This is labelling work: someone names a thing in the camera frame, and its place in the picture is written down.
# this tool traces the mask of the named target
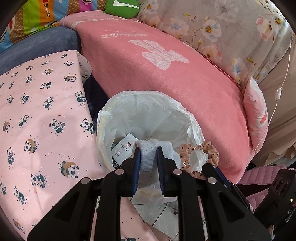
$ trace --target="green plush toy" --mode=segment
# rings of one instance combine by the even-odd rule
[[[107,0],[105,13],[122,17],[133,18],[139,10],[140,5],[136,0]]]

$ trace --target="tile floor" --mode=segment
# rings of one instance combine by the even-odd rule
[[[175,213],[176,201],[166,204],[142,204],[135,198],[131,199],[132,204],[137,209],[140,216],[145,222],[167,234],[175,241],[178,241],[178,215]]]

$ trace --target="metal screw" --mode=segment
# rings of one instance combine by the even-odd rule
[[[88,184],[89,181],[90,181],[90,179],[89,179],[88,177],[85,177],[85,178],[82,178],[82,179],[81,179],[81,183],[82,183],[82,184]]]
[[[116,175],[122,175],[124,173],[124,170],[123,169],[117,169],[116,171],[115,171],[115,174]]]
[[[207,179],[207,181],[208,181],[210,184],[215,184],[215,183],[217,182],[217,179],[214,178],[214,177],[209,177],[209,178]]]
[[[175,174],[175,175],[181,175],[182,174],[182,170],[181,169],[175,169],[175,170],[173,170],[173,174]]]

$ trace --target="colorful striped pillow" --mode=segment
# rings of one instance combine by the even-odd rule
[[[57,26],[72,13],[105,10],[106,0],[28,0],[0,37],[0,53],[28,35]]]

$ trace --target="floral bedsheet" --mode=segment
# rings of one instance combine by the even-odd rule
[[[270,0],[140,0],[138,19],[189,44],[244,89],[273,69],[294,34]]]

